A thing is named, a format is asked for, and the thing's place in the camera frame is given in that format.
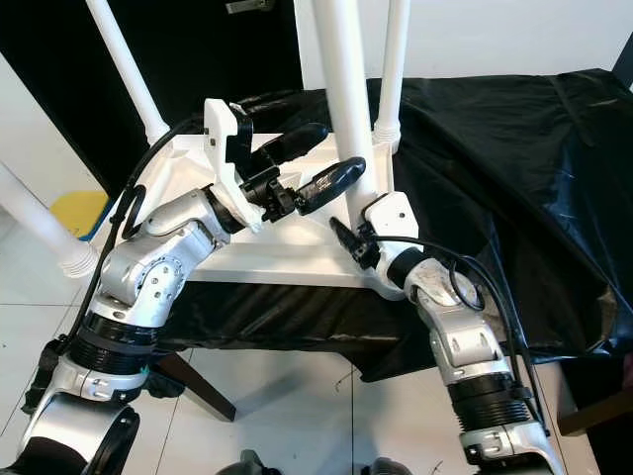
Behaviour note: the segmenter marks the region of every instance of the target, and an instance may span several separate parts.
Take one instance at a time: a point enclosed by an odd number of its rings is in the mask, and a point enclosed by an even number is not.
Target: white pipe
[[[1,161],[0,205],[57,254],[64,274],[92,274],[98,258],[94,247],[73,236]]]
[[[391,0],[389,2],[380,108],[378,110],[378,119],[374,123],[374,142],[391,143],[393,153],[398,151],[398,145],[400,144],[400,120],[398,115],[400,112],[400,98],[403,92],[410,7],[410,0]]]
[[[169,131],[169,127],[160,117],[107,0],[86,0],[86,4],[145,125],[147,141],[152,145]]]
[[[362,156],[367,162],[365,173],[345,195],[350,224],[356,226],[378,189],[358,5],[356,0],[313,0],[313,7],[338,158]]]

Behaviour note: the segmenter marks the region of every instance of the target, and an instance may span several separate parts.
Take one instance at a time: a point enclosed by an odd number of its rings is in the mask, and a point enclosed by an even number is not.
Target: yellow object
[[[57,198],[49,209],[76,238],[85,238],[99,224],[107,204],[103,191],[73,191]]]

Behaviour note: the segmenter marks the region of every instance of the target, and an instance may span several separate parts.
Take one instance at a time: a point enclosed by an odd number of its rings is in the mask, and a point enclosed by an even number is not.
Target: white wall
[[[45,206],[70,191],[102,189],[1,54],[0,160]]]
[[[304,87],[324,87],[313,0],[295,0]],[[382,75],[388,0],[358,0],[367,77]],[[405,77],[611,69],[633,0],[411,0]]]

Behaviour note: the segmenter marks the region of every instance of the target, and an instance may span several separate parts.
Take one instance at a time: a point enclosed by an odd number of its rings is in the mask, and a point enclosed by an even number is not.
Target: black cloth
[[[256,132],[329,125],[323,91],[243,106]],[[611,73],[406,79],[401,125],[420,237],[506,279],[537,360],[633,349],[633,95]],[[414,308],[362,289],[189,282],[160,345],[333,351],[365,381],[434,364]]]

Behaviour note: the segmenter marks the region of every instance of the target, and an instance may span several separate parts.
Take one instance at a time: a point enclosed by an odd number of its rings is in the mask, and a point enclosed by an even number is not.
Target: black plastic sheet
[[[323,91],[243,106],[256,132],[329,125]],[[537,360],[633,349],[633,95],[611,73],[406,79],[401,125],[420,237],[506,279]],[[365,381],[434,364],[413,307],[361,289],[190,282],[161,346],[338,352]]]

